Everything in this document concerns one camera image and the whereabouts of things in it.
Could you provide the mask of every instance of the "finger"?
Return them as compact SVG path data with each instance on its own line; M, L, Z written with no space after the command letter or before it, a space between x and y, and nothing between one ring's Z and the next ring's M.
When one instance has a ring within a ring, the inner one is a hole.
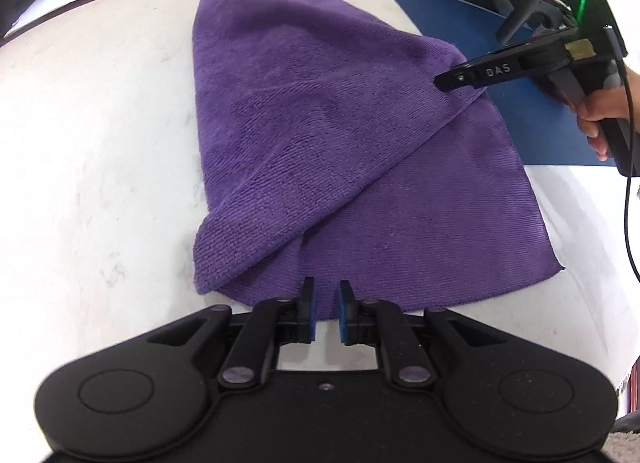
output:
M609 151L609 144L603 135L599 135L597 138L587 138L587 143L595 151L596 156L600 161L607 159L607 152Z
M578 106L578 116L596 122L603 118L628 118L629 108L624 88L600 90L591 93Z
M600 134L600 126L596 122L588 122L587 120L583 120L578 117L578 128L582 131L583 134L587 135L589 138L597 138Z

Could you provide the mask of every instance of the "purple towel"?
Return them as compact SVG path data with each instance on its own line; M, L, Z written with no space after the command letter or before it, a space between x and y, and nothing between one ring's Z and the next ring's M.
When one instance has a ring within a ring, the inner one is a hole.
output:
M340 279L408 310L561 269L488 95L433 85L452 45L341 0L200 0L193 61L200 293L254 305L313 275L324 319Z

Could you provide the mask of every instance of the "blue mat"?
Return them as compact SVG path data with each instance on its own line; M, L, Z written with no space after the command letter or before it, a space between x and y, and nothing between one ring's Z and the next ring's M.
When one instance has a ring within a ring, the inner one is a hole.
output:
M395 0L421 33L455 44L471 60L499 48L498 14L461 0ZM526 38L521 30L516 39ZM606 165L599 162L578 130L575 115L523 78L492 86L489 93L500 109L525 165Z

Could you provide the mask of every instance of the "person's hand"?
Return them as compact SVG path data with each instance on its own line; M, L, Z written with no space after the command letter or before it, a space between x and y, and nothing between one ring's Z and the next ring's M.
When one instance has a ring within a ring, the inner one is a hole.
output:
M634 121L640 122L640 75L627 68L629 87L634 99ZM575 108L578 128L587 136L587 142L600 161L607 159L609 144L600 131L598 122L605 118L629 118L625 88L600 90L591 93Z

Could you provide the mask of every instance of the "marble surface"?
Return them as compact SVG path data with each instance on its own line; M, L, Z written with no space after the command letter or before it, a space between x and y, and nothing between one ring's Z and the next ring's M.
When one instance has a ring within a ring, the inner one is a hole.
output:
M393 0L345 1L417 32ZM98 0L0 48L7 461L47 454L31 403L56 366L228 302L197 295L192 283L191 247L207 210L191 61L197 4ZM624 180L599 167L527 174L567 270L459 311L619 383L640 354L640 291L622 243ZM638 230L638 204L633 210ZM375 366L370 348L338 345L335 323L320 324L318 338L285 347L282 366Z

